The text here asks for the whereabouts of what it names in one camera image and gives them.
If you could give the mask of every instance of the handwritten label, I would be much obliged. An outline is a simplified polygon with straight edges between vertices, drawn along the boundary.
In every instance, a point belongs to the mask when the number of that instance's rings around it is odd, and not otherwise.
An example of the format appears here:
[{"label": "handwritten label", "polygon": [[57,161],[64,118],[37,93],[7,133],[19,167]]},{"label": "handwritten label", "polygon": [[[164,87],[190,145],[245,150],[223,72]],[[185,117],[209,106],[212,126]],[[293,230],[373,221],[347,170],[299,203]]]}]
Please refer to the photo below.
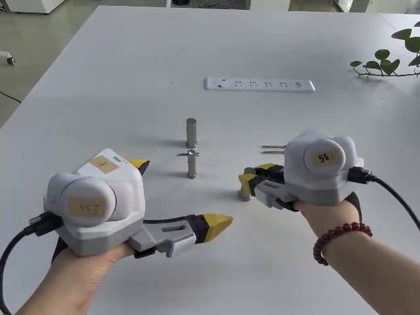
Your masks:
[{"label": "handwritten label", "polygon": [[315,166],[326,167],[340,164],[341,159],[338,152],[335,150],[326,150],[325,152],[318,152],[312,155],[312,162]]},{"label": "handwritten label", "polygon": [[114,162],[111,162],[104,156],[96,156],[93,159],[91,159],[89,163],[97,167],[104,174],[108,174],[109,172],[112,172],[113,170],[118,168],[118,165],[116,165]]},{"label": "handwritten label", "polygon": [[67,199],[67,213],[73,217],[103,218],[106,202],[104,198],[72,196]]}]

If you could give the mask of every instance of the red beaded bracelet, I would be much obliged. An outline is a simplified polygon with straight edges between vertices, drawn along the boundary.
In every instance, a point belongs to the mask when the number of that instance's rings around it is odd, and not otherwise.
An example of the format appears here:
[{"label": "red beaded bracelet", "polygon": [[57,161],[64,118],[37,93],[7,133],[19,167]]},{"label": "red beaded bracelet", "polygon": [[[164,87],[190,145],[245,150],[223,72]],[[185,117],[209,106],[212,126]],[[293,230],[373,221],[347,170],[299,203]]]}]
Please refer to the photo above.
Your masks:
[{"label": "red beaded bracelet", "polygon": [[328,266],[328,262],[325,258],[322,257],[322,249],[332,240],[342,236],[343,234],[350,233],[353,231],[359,231],[366,233],[368,236],[372,237],[372,231],[368,225],[363,223],[353,222],[352,224],[346,223],[343,226],[338,226],[334,230],[329,230],[327,233],[323,234],[318,241],[316,241],[314,246],[314,258],[320,264]]}]

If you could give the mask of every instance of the metal cylinder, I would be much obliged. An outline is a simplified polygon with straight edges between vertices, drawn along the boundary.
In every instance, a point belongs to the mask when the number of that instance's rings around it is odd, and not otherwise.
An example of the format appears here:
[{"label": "metal cylinder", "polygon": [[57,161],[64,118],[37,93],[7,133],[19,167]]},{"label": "metal cylinder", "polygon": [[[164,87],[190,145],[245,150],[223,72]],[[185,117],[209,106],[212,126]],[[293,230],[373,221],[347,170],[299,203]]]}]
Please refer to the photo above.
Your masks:
[{"label": "metal cylinder", "polygon": [[196,165],[197,153],[194,150],[188,151],[188,178],[194,179],[197,177]]},{"label": "metal cylinder", "polygon": [[249,192],[247,192],[247,190],[243,187],[243,185],[241,185],[241,189],[238,192],[238,197],[240,201],[243,201],[243,202],[247,202],[253,198],[253,196]]},{"label": "metal cylinder", "polygon": [[188,118],[186,120],[186,147],[194,149],[197,146],[197,121],[194,118]]},{"label": "metal cylinder", "polygon": [[[255,169],[253,167],[247,167],[243,170],[244,174],[255,174]],[[253,196],[241,185],[241,189],[238,192],[238,197],[241,201],[247,202],[253,198]]]}]

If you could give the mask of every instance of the chair wheel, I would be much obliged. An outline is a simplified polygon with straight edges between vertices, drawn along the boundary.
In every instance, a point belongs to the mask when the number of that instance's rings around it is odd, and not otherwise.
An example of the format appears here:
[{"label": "chair wheel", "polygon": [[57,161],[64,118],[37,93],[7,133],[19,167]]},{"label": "chair wheel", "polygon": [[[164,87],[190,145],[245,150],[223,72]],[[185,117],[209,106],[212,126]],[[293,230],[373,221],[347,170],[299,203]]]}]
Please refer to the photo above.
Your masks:
[{"label": "chair wheel", "polygon": [[14,61],[13,57],[10,57],[10,58],[7,58],[7,64],[14,66],[16,64],[16,61]]}]

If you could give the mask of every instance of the metal pin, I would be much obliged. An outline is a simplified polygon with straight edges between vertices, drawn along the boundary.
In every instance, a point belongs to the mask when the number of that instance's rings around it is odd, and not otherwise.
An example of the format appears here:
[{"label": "metal pin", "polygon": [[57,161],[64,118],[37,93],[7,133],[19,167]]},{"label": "metal pin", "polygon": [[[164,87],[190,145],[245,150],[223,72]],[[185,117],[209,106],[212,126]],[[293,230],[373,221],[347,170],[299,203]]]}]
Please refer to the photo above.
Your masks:
[{"label": "metal pin", "polygon": [[197,121],[194,118],[188,118],[186,120],[186,147],[194,149],[197,146]]},{"label": "metal pin", "polygon": [[262,151],[262,154],[284,154],[284,151]]},{"label": "metal pin", "polygon": [[263,149],[286,149],[286,146],[261,146]]},{"label": "metal pin", "polygon": [[197,177],[197,165],[196,165],[196,157],[200,156],[199,152],[194,150],[188,150],[187,153],[180,153],[177,156],[186,156],[188,157],[188,178],[194,179]]},{"label": "metal pin", "polygon": [[[255,169],[253,167],[247,167],[243,170],[244,174],[255,174]],[[253,198],[253,196],[246,190],[246,188],[241,185],[241,189],[238,191],[238,197],[240,201],[247,202]]]}]

